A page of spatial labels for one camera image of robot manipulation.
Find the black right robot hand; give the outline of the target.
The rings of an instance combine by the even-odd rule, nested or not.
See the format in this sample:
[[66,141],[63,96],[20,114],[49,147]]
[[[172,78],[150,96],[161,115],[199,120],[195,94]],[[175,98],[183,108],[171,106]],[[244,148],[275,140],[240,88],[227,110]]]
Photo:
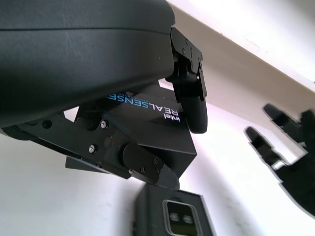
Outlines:
[[249,126],[245,135],[260,160],[278,179],[281,188],[307,215],[315,216],[315,111],[303,111],[293,119],[273,104],[263,107],[271,122],[293,140],[306,154],[293,163],[286,162],[255,128]]

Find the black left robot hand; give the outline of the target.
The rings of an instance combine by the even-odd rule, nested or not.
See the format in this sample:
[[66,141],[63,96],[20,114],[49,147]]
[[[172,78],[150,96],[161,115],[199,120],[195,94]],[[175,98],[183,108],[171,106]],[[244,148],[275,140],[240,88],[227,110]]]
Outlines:
[[3,0],[0,131],[66,167],[179,189],[179,177],[86,104],[165,78],[193,133],[207,130],[203,55],[165,0]]

